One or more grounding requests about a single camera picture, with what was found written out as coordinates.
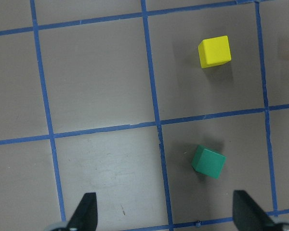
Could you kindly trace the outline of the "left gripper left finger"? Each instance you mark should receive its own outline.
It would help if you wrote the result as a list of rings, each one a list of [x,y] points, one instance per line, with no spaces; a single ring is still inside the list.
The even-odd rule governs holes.
[[[83,195],[69,221],[54,223],[46,231],[95,231],[97,229],[97,196],[94,192]]]

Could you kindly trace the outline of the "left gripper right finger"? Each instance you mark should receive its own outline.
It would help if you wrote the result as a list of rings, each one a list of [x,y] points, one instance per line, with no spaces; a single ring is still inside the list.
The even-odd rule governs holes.
[[[272,220],[245,190],[233,191],[232,217],[239,231],[289,231],[289,222]]]

